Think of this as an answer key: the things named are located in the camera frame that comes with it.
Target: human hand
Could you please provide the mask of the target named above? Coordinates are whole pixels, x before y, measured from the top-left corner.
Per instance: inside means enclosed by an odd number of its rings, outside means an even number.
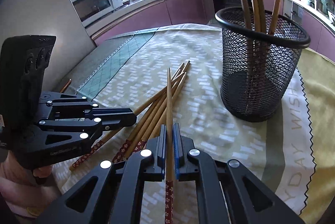
[[[33,175],[45,178],[51,171],[52,166],[41,167]],[[36,185],[31,172],[20,166],[11,151],[0,164],[0,192],[13,213],[26,217],[32,217],[27,207],[46,208],[60,195],[57,187]]]

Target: purple cabinet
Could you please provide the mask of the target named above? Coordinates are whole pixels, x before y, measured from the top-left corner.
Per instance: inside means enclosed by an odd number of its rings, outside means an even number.
[[[207,24],[211,19],[215,17],[214,3],[213,0],[202,0],[205,9],[205,23]]]
[[[202,0],[165,0],[171,24],[207,24]]]
[[[314,51],[317,51],[321,35],[322,23],[314,18],[310,13],[304,11],[301,26],[311,37],[311,44],[309,47]]]
[[[273,11],[273,5],[274,5],[274,0],[263,0],[264,2],[264,9]],[[280,5],[279,5],[279,14],[283,15],[283,0],[280,0]]]
[[[122,21],[120,24],[117,24],[115,27],[112,27],[106,33],[98,37],[95,40],[95,43],[99,46],[106,39],[115,35],[167,25],[171,25],[169,13],[165,2],[161,2],[136,13],[135,15]]]
[[[335,35],[324,26],[321,29],[317,51],[335,62]]]

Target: silver screw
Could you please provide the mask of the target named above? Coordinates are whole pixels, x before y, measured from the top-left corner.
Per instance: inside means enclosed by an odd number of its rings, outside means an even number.
[[[83,132],[79,135],[80,138],[86,139],[88,137],[88,134],[86,132]]]
[[[230,160],[230,161],[229,161],[229,165],[230,165],[231,167],[237,168],[237,167],[240,166],[240,162],[239,162],[238,160]]]
[[[200,154],[200,151],[197,150],[197,149],[191,149],[189,151],[189,153],[192,155],[192,156],[198,156]]]
[[[142,156],[142,157],[149,157],[151,154],[152,154],[152,152],[151,152],[150,149],[143,149],[143,150],[141,151],[141,156]]]
[[[102,161],[100,163],[100,167],[103,169],[110,168],[112,166],[112,163],[110,161]]]

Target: black mesh basket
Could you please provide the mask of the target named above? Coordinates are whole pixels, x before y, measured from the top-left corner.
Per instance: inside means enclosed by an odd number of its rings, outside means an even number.
[[[265,14],[268,30],[272,13]],[[246,29],[241,7],[222,9],[215,17],[222,26],[224,105],[240,119],[267,120],[284,95],[301,50],[309,46],[309,35],[281,15],[274,36]],[[254,29],[252,10],[251,22]]]

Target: countertop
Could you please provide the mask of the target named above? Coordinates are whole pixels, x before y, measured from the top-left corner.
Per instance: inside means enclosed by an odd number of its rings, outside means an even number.
[[[106,14],[104,17],[100,18],[99,20],[93,22],[88,27],[86,27],[86,31],[89,36],[92,36],[94,33],[108,25],[109,23],[123,17],[124,15],[135,11],[143,6],[146,6],[152,2],[159,1],[159,0],[138,0],[136,2],[131,3],[130,5],[126,5],[123,7],[118,8],[117,10]],[[311,13],[315,18],[321,21],[325,26],[327,26],[330,30],[332,30],[335,34],[335,26],[331,24],[331,21],[328,17],[326,17],[323,13],[315,10],[314,8],[308,6],[307,4],[299,1],[299,0],[290,0],[295,2],[299,6],[306,9],[309,13]]]

